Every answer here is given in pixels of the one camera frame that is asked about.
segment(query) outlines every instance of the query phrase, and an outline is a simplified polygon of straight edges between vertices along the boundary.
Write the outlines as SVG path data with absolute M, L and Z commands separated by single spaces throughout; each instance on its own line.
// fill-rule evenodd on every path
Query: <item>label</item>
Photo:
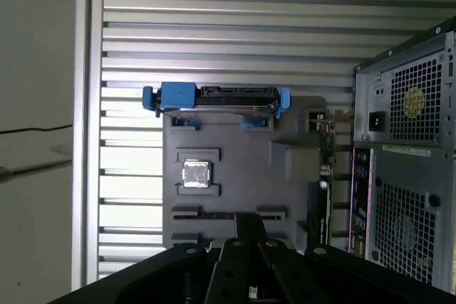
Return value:
M 400 154 L 409 154 L 411 156 L 430 157 L 429 150 L 414 149 L 412 147 L 405 146 L 383 145 L 383 151 Z
M 361 208 L 358 210 L 359 214 L 365 219 L 366 218 L 366 212 L 362 210 Z

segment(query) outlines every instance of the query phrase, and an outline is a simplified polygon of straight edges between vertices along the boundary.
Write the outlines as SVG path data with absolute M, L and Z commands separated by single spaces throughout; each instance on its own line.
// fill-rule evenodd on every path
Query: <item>black cable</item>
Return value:
M 11 133 L 20 133 L 20 132 L 28 132 L 28 131 L 52 132 L 52 131 L 64 130 L 64 129 L 70 128 L 72 126 L 73 125 L 64 125 L 64 126 L 57 126 L 57 127 L 50 127 L 50 128 L 27 127 L 27 128 L 19 128 L 17 130 L 0 131 L 0 135 L 10 135 Z

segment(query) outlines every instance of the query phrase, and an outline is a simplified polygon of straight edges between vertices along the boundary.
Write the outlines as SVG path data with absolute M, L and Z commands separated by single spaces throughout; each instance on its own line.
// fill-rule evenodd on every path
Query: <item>power supply fan grille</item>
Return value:
M 425 197 L 384 184 L 376 206 L 375 247 L 386 268 L 432 284 L 435 215 Z
M 436 59 L 395 71 L 391 81 L 391 139 L 436 140 L 440 133 L 441 82 L 442 64 Z

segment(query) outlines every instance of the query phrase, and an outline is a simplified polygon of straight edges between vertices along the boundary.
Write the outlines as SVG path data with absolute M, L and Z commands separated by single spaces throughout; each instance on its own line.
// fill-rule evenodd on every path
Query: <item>white wall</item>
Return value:
M 0 130 L 73 121 L 75 0 L 0 0 Z M 71 130 L 0 135 L 0 166 L 59 159 Z M 70 290 L 71 168 L 0 184 L 0 303 Z

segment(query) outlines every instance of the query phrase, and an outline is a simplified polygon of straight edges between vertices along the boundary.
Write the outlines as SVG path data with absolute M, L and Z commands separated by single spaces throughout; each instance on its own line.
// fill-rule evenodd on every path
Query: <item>computer case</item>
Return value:
M 355 67 L 349 249 L 455 293 L 456 19 Z

